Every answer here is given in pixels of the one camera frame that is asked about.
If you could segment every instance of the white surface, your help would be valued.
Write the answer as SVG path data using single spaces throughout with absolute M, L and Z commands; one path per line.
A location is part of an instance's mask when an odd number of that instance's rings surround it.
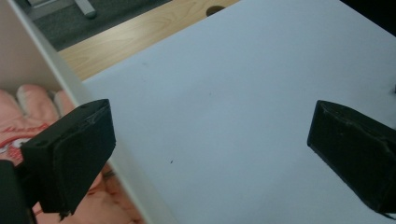
M 34 83 L 50 90 L 59 89 L 32 38 L 32 30 L 12 3 L 0 1 L 0 88 L 15 93 L 21 84 Z
M 306 138 L 317 100 L 394 128 L 395 59 L 339 1 L 244 0 L 84 84 L 179 223 L 393 223 Z

